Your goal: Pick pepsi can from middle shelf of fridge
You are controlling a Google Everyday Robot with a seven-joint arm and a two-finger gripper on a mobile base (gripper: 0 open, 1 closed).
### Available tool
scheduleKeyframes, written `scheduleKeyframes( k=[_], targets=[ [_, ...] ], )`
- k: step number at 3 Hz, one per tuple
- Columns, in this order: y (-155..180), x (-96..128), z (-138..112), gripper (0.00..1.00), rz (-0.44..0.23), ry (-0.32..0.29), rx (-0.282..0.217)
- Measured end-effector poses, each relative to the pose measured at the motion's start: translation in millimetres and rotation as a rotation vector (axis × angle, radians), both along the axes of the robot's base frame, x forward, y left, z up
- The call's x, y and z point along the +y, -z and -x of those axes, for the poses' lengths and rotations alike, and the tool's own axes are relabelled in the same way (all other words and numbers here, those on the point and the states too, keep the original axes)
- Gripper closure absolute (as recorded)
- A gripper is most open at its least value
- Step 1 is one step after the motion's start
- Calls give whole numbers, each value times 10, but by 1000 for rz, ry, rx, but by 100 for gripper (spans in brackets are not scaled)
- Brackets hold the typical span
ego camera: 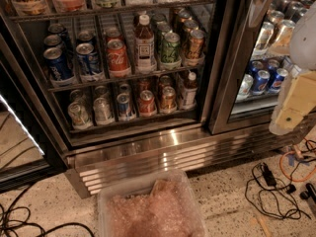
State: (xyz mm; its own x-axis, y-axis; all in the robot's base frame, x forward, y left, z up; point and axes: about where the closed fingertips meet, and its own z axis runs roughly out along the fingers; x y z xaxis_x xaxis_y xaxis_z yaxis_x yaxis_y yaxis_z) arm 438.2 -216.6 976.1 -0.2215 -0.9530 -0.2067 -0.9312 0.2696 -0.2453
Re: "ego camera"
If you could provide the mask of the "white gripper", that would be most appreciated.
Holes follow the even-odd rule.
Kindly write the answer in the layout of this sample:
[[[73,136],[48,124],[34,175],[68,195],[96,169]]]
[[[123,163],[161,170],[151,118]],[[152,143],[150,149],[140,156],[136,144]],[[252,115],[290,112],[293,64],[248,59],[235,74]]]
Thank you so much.
[[[316,72],[294,65],[281,84],[269,130],[275,135],[292,132],[316,107]]]

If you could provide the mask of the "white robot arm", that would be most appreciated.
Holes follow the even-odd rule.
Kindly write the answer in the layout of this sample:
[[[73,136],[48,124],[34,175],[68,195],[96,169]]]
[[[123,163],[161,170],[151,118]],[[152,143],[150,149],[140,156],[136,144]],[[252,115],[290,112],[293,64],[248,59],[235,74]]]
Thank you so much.
[[[292,132],[316,107],[316,2],[297,22],[289,45],[291,61],[299,68],[281,85],[269,130]]]

